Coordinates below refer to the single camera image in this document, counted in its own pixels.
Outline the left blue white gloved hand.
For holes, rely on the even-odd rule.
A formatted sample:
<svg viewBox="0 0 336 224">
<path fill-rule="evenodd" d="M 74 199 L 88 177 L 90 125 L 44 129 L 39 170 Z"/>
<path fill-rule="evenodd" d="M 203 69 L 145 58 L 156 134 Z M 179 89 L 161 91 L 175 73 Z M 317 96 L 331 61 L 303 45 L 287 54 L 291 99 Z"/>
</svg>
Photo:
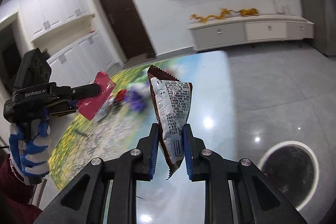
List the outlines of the left blue white gloved hand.
<svg viewBox="0 0 336 224">
<path fill-rule="evenodd" d="M 12 123 L 9 131 L 10 164 L 14 175 L 25 185 L 41 183 L 50 172 L 48 151 L 51 144 L 49 115 L 30 123 L 33 137 L 25 141 L 21 127 Z"/>
</svg>

